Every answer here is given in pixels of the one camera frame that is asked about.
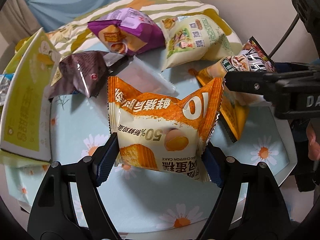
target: snack package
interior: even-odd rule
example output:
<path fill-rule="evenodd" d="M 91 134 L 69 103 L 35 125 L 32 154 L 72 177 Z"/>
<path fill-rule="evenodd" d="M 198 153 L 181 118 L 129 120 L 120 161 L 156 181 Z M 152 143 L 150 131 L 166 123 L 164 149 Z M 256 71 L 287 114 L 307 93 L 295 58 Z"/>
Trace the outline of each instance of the snack package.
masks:
<path fill-rule="evenodd" d="M 114 53 L 132 56 L 164 46 L 159 26 L 133 8 L 115 10 L 88 22 L 88 28 Z"/>
<path fill-rule="evenodd" d="M 183 100 L 141 93 L 108 78 L 111 132 L 118 133 L 119 160 L 145 169 L 209 177 L 201 155 L 218 117 L 223 79 L 215 78 Z"/>
<path fill-rule="evenodd" d="M 97 96 L 105 85 L 106 78 L 128 60 L 128 57 L 123 57 L 113 65 L 106 66 L 104 56 L 107 54 L 104 51 L 84 51 L 65 57 L 53 77 L 48 98 L 77 93 L 88 98 Z"/>
<path fill-rule="evenodd" d="M 166 40 L 162 70 L 194 60 L 219 60 L 234 55 L 223 30 L 205 15 L 164 19 L 160 23 Z"/>
<path fill-rule="evenodd" d="M 0 75 L 0 107 L 4 105 L 13 75 L 14 74 Z"/>
<path fill-rule="evenodd" d="M 171 82 L 164 79 L 160 73 L 146 66 L 136 56 L 133 57 L 132 62 L 124 70 L 117 74 L 117 77 L 142 93 L 152 92 L 167 96 L 177 95 L 176 89 Z"/>
<path fill-rule="evenodd" d="M 267 56 L 257 41 L 251 37 L 238 56 L 225 57 L 216 64 L 199 72 L 190 70 L 201 85 L 206 85 L 214 77 L 224 77 L 229 71 L 268 71 L 274 72 L 274 62 Z M 263 101 L 263 96 L 231 92 L 224 88 L 221 103 L 221 122 L 231 140 L 240 139 L 248 113 L 248 105 Z"/>

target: brown snack package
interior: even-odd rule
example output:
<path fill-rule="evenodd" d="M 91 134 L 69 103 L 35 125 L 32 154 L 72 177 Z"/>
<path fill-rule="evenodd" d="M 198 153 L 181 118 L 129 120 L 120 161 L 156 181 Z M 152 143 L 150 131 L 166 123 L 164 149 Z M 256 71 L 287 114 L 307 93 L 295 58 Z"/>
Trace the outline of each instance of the brown snack package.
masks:
<path fill-rule="evenodd" d="M 49 99 L 58 95 L 82 93 L 86 97 L 97 96 L 106 83 L 106 78 L 118 66 L 128 60 L 119 59 L 112 66 L 106 66 L 104 51 L 84 51 L 65 57 L 59 63 L 59 71 L 53 77 Z"/>
<path fill-rule="evenodd" d="M 229 71 L 274 72 L 274 62 L 264 52 L 258 42 L 251 37 L 238 56 L 225 57 L 199 72 L 190 70 L 204 86 L 214 77 L 224 77 Z M 248 105 L 262 101 L 263 97 L 229 91 L 224 88 L 220 118 L 231 140 L 240 139 L 248 113 Z"/>
<path fill-rule="evenodd" d="M 201 155 L 216 124 L 222 92 L 222 78 L 179 100 L 141 93 L 109 77 L 110 130 L 118 133 L 120 147 L 116 164 L 209 181 Z"/>

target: yellow snack package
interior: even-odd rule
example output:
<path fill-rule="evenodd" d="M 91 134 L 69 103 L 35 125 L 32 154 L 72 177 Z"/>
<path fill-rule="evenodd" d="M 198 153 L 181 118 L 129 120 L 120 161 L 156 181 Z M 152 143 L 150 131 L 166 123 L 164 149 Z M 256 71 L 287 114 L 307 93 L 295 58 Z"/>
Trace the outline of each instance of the yellow snack package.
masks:
<path fill-rule="evenodd" d="M 118 133 L 118 163 L 209 181 L 201 155 L 217 122 L 222 92 L 222 78 L 179 100 L 141 93 L 109 77 L 109 121 L 111 132 Z"/>
<path fill-rule="evenodd" d="M 216 61 L 234 55 L 223 30 L 206 15 L 164 19 L 160 27 L 166 41 L 162 70 L 194 60 Z"/>
<path fill-rule="evenodd" d="M 224 77 L 229 71 L 273 72 L 275 69 L 273 61 L 251 37 L 239 55 L 222 58 L 199 72 L 193 69 L 189 71 L 204 86 L 214 77 Z M 262 100 L 263 96 L 260 95 L 232 92 L 227 87 L 224 88 L 220 120 L 233 142 L 241 137 L 249 113 L 248 105 Z"/>

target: light blue tablecloth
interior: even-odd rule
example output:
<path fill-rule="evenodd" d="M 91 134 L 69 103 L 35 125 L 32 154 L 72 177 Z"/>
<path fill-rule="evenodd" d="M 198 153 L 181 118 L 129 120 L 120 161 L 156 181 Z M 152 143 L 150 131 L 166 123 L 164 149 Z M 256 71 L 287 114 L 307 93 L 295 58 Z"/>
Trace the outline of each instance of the light blue tablecloth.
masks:
<path fill-rule="evenodd" d="M 106 50 L 101 44 L 91 50 Z M 156 49 L 138 55 L 151 68 L 159 71 L 164 50 Z M 178 98 L 197 90 L 200 86 L 188 69 L 202 69 L 211 62 L 198 61 L 165 70 L 162 75 L 175 85 Z M 62 164 L 74 163 L 91 154 L 109 138 L 107 108 L 97 106 L 94 99 L 83 95 L 60 96 L 51 109 L 51 146 L 53 160 Z M 268 163 L 273 174 L 288 164 L 287 153 L 267 107 L 251 108 L 241 140 L 231 143 L 219 122 L 211 141 L 226 155 L 239 161 L 255 164 L 261 161 L 262 147 L 269 149 Z M 208 218 L 220 189 L 213 183 L 201 183 L 185 176 L 143 170 L 135 167 L 113 168 L 107 182 L 98 188 L 105 208 L 119 232 L 149 232 L 173 228 L 179 217 L 190 223 Z M 44 176 L 43 167 L 6 167 L 9 192 L 15 198 L 32 205 Z M 77 218 L 86 226 L 75 183 L 72 195 Z M 243 184 L 239 201 L 246 196 Z"/>

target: blanket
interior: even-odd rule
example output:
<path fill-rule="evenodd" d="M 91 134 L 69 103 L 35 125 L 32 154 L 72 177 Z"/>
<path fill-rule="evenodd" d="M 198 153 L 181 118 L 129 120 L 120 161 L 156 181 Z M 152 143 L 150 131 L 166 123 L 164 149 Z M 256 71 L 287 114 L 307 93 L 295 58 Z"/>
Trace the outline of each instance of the blanket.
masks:
<path fill-rule="evenodd" d="M 239 53 L 242 48 L 238 36 L 219 17 L 218 9 L 199 0 L 119 0 L 77 17 L 72 22 L 61 26 L 47 35 L 63 59 L 71 53 L 82 51 L 100 42 L 88 29 L 87 23 L 120 8 L 140 10 L 156 23 L 159 23 L 161 19 L 170 17 L 204 14 L 213 19 L 225 32 L 231 49 L 235 54 Z"/>

